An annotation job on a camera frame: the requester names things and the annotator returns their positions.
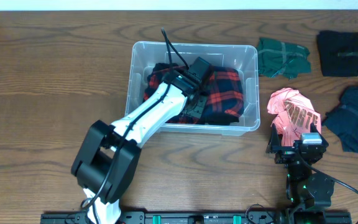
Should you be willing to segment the dark green garment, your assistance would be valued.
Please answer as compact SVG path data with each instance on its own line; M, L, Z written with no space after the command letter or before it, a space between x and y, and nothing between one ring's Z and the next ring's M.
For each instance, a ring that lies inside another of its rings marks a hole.
M258 73L265 77L284 76L291 80L300 73L310 73L307 47L261 37L257 46Z

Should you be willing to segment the black garment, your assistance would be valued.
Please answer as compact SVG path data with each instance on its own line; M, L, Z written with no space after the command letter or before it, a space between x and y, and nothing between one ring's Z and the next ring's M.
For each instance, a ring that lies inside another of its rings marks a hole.
M324 77L358 77L358 32L323 30L317 45Z
M176 69L176 68L181 68L181 66L179 66L177 63L172 63L172 64L168 64L168 63L156 63L152 72L158 72L161 70L166 70L169 69L170 67Z

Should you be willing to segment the red navy plaid shirt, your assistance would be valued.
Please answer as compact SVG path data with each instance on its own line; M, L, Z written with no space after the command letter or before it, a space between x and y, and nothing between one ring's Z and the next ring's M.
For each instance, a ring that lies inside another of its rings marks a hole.
M227 126L239 122L244 113L244 94L237 70L229 67L213 67L207 82L208 99L201 118L179 114L169 123L208 124Z

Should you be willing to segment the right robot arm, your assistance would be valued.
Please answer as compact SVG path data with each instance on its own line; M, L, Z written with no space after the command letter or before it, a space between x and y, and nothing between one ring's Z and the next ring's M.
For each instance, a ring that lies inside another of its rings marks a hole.
M312 165L322 159L328 142L314 124L292 146L283 146L276 126L266 152L275 155L275 163L288 171L286 196L291 206L275 215L275 223L322 223L324 209L331 206L334 182L323 174L312 171Z

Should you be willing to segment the pink printed t-shirt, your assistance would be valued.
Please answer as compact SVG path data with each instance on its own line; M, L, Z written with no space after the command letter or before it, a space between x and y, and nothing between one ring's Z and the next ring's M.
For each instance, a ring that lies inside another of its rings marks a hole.
M321 132L321 115L314 110L311 101L298 90L282 88L271 94L267 105L268 113L277 115L272 124L282 135L282 145L292 146L303 133L310 133L314 124Z

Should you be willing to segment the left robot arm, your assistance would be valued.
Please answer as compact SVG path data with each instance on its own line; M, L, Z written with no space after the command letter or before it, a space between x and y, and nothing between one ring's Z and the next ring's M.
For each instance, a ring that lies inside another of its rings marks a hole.
M142 146L187 106L206 101L203 92L212 73L212 65L200 57L183 72L169 67L153 95L132 113L89 127L71 174L87 193L81 207L91 222L118 221L119 200L134 178Z

